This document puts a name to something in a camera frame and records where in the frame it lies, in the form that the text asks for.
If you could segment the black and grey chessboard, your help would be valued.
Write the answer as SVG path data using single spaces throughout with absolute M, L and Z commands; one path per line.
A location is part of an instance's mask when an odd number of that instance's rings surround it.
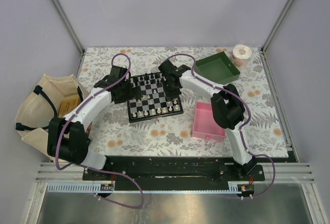
M 146 73 L 130 78 L 133 90 L 138 90 L 140 97 L 127 101 L 130 123 L 184 113 L 179 97 L 170 101 L 166 99 L 162 79 L 161 72 Z

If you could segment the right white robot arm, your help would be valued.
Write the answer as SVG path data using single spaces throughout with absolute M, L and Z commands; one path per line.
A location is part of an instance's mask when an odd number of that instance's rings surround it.
M 249 151 L 245 141 L 243 127 L 244 112 L 249 111 L 236 87 L 232 84 L 223 86 L 199 76 L 187 65 L 176 67 L 168 59 L 158 67 L 162 74 L 162 84 L 168 99 L 181 94 L 187 88 L 211 102 L 212 116 L 216 124 L 225 129 L 232 147 L 233 159 L 236 164 L 235 176 L 245 181 L 253 175 L 256 166 L 255 156 Z

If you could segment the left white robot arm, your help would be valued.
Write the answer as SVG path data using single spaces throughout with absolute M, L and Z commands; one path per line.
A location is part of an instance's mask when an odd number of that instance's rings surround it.
M 58 170 L 71 164 L 93 168 L 100 180 L 110 178 L 112 168 L 106 156 L 90 150 L 87 128 L 112 101 L 116 86 L 122 85 L 130 68 L 113 66 L 110 74 L 95 84 L 90 94 L 63 118 L 54 117 L 48 127 L 47 153 L 55 158 Z

